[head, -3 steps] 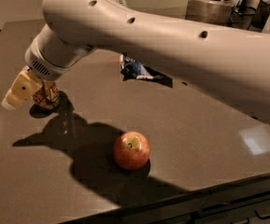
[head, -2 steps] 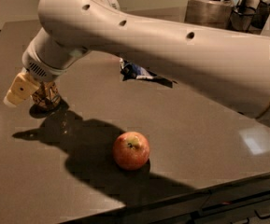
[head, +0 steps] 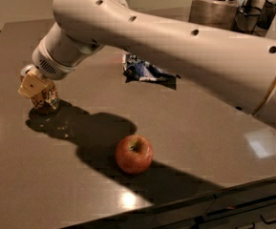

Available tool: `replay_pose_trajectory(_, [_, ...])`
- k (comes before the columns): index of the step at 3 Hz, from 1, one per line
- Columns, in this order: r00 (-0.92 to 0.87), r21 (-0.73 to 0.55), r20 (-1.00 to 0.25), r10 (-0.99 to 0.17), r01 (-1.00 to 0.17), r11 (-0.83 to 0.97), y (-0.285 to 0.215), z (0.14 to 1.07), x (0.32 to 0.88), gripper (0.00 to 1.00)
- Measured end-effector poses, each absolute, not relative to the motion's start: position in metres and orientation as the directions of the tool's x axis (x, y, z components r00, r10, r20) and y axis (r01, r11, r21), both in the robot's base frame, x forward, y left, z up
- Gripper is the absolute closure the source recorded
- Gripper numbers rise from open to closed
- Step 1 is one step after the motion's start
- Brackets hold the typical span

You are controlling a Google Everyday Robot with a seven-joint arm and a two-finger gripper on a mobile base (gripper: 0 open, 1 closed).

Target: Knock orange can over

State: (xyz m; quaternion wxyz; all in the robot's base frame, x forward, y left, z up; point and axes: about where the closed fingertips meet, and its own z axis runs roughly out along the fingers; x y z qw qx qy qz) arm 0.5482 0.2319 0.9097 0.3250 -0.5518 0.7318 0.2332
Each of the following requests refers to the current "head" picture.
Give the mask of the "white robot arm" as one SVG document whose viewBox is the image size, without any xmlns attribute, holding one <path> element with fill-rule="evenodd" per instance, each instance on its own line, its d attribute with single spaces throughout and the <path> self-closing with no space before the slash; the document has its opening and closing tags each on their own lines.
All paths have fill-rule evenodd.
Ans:
<svg viewBox="0 0 276 229">
<path fill-rule="evenodd" d="M 25 97 L 113 46 L 193 81 L 276 129 L 276 40 L 140 13 L 124 0 L 53 0 L 53 16 L 19 88 Z"/>
</svg>

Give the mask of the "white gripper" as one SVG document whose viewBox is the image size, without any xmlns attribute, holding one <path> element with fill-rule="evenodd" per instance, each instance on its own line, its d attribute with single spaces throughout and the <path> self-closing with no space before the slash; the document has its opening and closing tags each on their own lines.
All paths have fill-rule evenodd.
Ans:
<svg viewBox="0 0 276 229">
<path fill-rule="evenodd" d="M 75 70 L 85 58 L 99 52 L 101 45 L 81 43 L 72 39 L 56 23 L 32 53 L 32 63 L 39 70 L 28 70 L 18 92 L 26 98 L 41 93 L 42 109 L 56 110 L 59 105 L 57 89 L 49 79 L 60 80 Z"/>
</svg>

